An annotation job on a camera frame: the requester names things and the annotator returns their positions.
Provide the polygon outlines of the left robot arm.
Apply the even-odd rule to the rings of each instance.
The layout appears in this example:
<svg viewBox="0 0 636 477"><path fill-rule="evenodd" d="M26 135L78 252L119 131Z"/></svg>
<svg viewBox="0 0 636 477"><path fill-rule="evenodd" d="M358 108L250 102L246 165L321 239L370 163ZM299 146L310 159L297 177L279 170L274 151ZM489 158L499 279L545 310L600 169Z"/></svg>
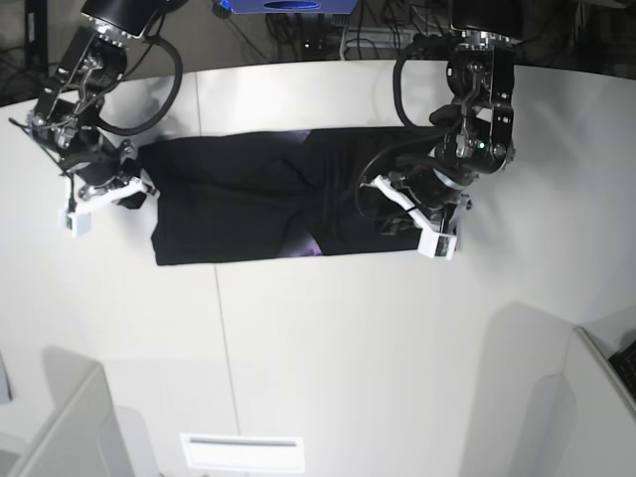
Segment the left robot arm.
<svg viewBox="0 0 636 477"><path fill-rule="evenodd" d="M363 169L354 193L358 208L363 193L386 179L405 194L407 204L378 216L377 222L403 226L422 217L436 232L456 232L460 215L472 207L467 188L514 158L512 96L523 28L519 1L452 1L447 32L418 37L399 52L394 104L402 124L416 136L385 148ZM453 97L430 114L424 127L405 112L402 72L407 61L435 45L447 50L446 81Z"/></svg>

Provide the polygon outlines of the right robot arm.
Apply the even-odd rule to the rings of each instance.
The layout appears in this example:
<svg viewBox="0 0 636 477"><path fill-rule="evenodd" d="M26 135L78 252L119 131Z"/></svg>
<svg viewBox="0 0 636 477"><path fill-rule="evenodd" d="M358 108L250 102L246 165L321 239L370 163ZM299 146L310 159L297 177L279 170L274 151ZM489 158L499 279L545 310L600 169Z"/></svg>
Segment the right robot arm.
<svg viewBox="0 0 636 477"><path fill-rule="evenodd" d="M57 69L44 82L21 130L53 160L66 180L70 218L108 204L138 209L154 188L141 176L131 137L153 128L174 103L183 79L176 48L161 35L166 17L181 1L87 1L79 26ZM134 127L108 123L100 115L105 98L131 73L126 44L139 40L162 49L174 65L166 100Z"/></svg>

